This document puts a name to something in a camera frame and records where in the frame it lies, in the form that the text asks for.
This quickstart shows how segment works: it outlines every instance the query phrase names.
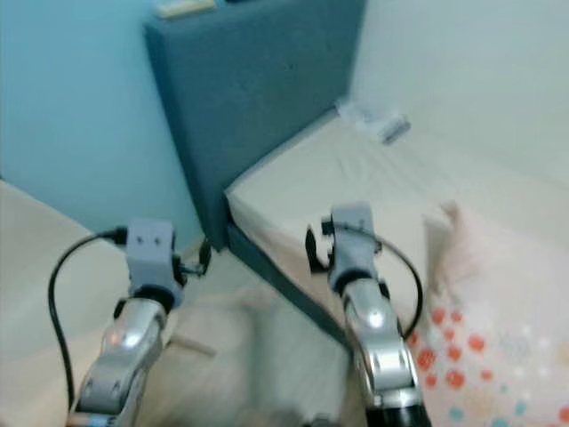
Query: white bed sheet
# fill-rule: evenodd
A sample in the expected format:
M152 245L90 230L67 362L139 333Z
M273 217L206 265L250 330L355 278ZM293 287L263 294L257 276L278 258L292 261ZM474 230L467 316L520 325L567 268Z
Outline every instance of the white bed sheet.
M410 256L426 284L444 237L439 231L447 227L440 204L449 200L569 246L565 187L419 128L385 146L333 116L245 173L227 194L236 225L341 323L339 298L325 275L309 274L304 250L307 226L320 230L333 205L369 201L376 232ZM325 260L330 242L318 244ZM388 254L377 267L405 323L414 310L413 280Z

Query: pillow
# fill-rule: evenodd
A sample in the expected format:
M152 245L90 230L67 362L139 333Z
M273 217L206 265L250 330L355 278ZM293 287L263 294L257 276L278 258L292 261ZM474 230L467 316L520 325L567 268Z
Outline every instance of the pillow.
M433 425L569 425L569 253L445 211L453 233L410 343Z

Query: robotic arm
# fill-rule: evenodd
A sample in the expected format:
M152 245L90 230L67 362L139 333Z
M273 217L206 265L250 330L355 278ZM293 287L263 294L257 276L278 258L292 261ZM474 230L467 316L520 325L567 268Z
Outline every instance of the robotic arm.
M373 234L370 206L336 207L332 217L323 221L322 230L325 236L334 238L330 265L326 267L317 259L311 230L306 239L309 265L313 273L328 272L330 287L343 301L368 425L430 427L413 359L389 301L388 287L373 264L381 246ZM421 294L418 305L422 305Z
M204 242L197 265L186 267L173 254L174 230L168 222L132 221L127 230L129 297L116 306L92 365L69 412L68 427L132 427L148 371L164 342L167 316L183 301L188 274L207 272L211 248Z

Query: black cable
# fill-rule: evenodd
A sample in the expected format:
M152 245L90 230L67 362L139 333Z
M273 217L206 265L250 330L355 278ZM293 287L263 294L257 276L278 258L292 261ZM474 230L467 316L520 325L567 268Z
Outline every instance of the black cable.
M68 386L68 410L71 409L73 402L75 400L75 385L73 381L73 368L71 366L71 358L69 357L69 349L67 342L65 340L65 335L61 329L60 318L57 314L57 308L55 306L55 282L57 276L60 273L61 267L65 261L80 247L85 246L99 238L110 238L115 243L123 244L126 240L126 228L119 227L115 230L104 231L102 233L93 234L87 238L82 238L74 245L72 245L65 253L59 258L57 264L52 270L50 276L50 282L47 287L47 304L50 310L50 319L52 320L53 329L57 336L57 342L60 345L61 358L63 359L63 367L65 368L65 378Z
M411 324L409 324L409 326L403 333L404 339L409 338L413 333L415 327L417 327L417 324L421 319L421 313L423 310L423 286L421 283L421 278L419 277L419 273L417 273L417 270L413 266L413 263L409 260L409 258L405 256L405 254L397 246L393 245L391 242L389 242L385 238L382 238L381 236L378 236L369 231L362 230L358 227L343 222L334 222L333 227L335 229L346 230L359 234L361 236L366 236L372 239L378 245L387 247L388 250L392 254L394 254L397 258L399 258L407 266L409 271L411 271L411 274L413 274L413 278L415 279L415 286L417 287L417 304L415 306L415 314L413 316L413 320L411 321Z

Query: bed frame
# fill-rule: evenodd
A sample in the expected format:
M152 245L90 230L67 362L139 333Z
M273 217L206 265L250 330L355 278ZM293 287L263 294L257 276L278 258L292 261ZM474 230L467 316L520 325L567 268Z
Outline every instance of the bed frame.
M205 235L343 345L343 330L328 312L231 221L224 191L346 93L364 9L365 0L249 0L145 27Z

